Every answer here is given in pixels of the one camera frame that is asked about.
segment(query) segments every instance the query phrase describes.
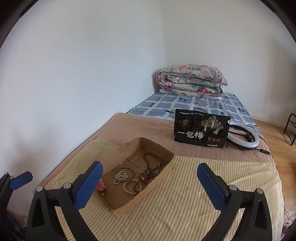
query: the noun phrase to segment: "blue gripper pad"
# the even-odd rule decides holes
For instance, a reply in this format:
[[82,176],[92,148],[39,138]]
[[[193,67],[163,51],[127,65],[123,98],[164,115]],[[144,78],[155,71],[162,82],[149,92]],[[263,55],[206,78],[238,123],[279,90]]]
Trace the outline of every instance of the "blue gripper pad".
[[10,190],[17,190],[32,180],[33,180],[32,174],[26,171],[23,174],[11,179],[9,188]]
[[216,210],[223,211],[226,207],[226,195],[217,184],[217,176],[206,163],[197,167],[197,177]]
[[84,208],[95,190],[99,180],[103,175],[103,164],[96,161],[93,169],[89,172],[79,189],[75,193],[74,207],[76,210]]

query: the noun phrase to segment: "cardboard box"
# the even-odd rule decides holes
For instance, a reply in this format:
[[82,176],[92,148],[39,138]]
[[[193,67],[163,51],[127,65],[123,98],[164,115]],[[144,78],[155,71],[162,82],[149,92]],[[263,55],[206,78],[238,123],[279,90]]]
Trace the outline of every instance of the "cardboard box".
[[[132,196],[123,190],[123,183],[118,185],[114,184],[113,175],[119,168],[128,167],[135,172],[133,178],[138,179],[139,174],[147,167],[143,159],[143,154],[146,152],[155,154],[161,160],[168,163],[161,167],[160,174],[158,174],[152,182],[148,184],[142,183],[143,190],[137,195]],[[173,157],[174,154],[169,150],[147,138],[140,137],[134,139],[121,146],[101,161],[104,167],[102,180],[107,184],[107,189],[104,191],[104,196],[97,190],[94,191],[94,194],[110,212],[113,212],[117,217],[121,217],[141,201],[166,175],[168,175],[174,167],[174,163],[171,161]],[[146,159],[152,168],[159,165],[159,161],[150,155],[146,155]],[[130,170],[125,171],[128,175],[131,174]],[[126,185],[126,188],[133,191],[134,184],[135,182],[130,182]]]

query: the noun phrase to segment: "black plastic pouch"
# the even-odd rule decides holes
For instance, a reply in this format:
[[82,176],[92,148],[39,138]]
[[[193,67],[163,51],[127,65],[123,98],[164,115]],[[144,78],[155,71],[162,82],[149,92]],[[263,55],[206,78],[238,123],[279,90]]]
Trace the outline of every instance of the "black plastic pouch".
[[175,111],[175,141],[222,148],[227,140],[230,116],[195,110]]

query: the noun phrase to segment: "striped cloth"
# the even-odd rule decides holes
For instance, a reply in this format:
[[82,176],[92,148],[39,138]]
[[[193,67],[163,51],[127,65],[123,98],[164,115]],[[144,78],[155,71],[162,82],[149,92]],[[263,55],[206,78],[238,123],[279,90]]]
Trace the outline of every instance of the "striped cloth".
[[[60,188],[73,182],[95,160],[102,160],[118,146],[98,137],[89,142],[47,185],[46,189]],[[85,222],[98,240],[201,240],[220,211],[214,209],[198,178],[198,164],[206,162],[227,184],[241,190],[264,190],[268,202],[273,240],[279,240],[283,224],[284,202],[281,181],[274,163],[218,161],[175,156],[174,169],[141,202],[118,218],[92,195],[80,210]],[[57,215],[68,240],[75,240],[59,207]],[[232,225],[225,240],[231,240],[243,210]]]

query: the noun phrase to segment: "floral pattern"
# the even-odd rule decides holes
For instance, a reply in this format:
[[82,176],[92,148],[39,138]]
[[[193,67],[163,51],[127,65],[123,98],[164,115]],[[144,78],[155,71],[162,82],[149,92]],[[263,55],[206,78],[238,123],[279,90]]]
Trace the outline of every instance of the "floral pattern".
[[206,98],[223,95],[227,81],[221,71],[205,65],[173,65],[158,73],[157,84],[171,93]]

